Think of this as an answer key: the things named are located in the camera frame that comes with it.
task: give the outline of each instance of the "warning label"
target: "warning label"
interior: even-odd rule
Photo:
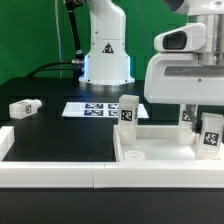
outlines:
[[[103,52],[105,54],[114,54],[113,48],[110,43],[107,44],[107,46],[104,48]]]

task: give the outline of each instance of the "small white block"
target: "small white block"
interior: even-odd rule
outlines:
[[[197,156],[201,159],[219,159],[224,119],[219,114],[203,113],[202,132],[197,145]]]
[[[197,117],[198,106],[195,108],[194,116]],[[180,105],[179,125],[177,128],[177,142],[181,145],[193,145],[195,132],[192,130],[193,123],[186,113],[186,104]]]
[[[118,129],[122,144],[129,145],[136,142],[138,104],[138,96],[123,95],[119,99]]]
[[[42,106],[40,100],[22,100],[9,105],[9,113],[11,118],[23,119],[30,115],[36,114],[38,108]]]

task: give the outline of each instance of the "black tabletop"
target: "black tabletop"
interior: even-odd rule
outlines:
[[[143,97],[143,82],[123,92],[96,92],[79,88],[72,79],[15,78],[1,86],[0,126],[14,126],[15,144],[4,161],[115,161],[113,125],[117,118],[65,118],[67,102],[118,103],[123,94]],[[38,114],[17,120],[8,105],[23,99],[40,99]],[[140,119],[140,123],[150,119]]]

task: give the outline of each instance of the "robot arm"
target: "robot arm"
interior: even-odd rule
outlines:
[[[85,57],[80,85],[95,90],[116,91],[134,83],[130,57],[125,52],[126,16],[111,0],[70,0],[86,3],[91,20],[91,49]]]
[[[186,26],[155,38],[145,97],[151,103],[224,105],[224,0],[164,2]]]
[[[222,0],[163,0],[174,13],[188,16],[223,14]]]

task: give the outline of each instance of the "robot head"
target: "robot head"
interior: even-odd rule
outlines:
[[[163,0],[175,13],[184,15],[224,14],[224,0]]]

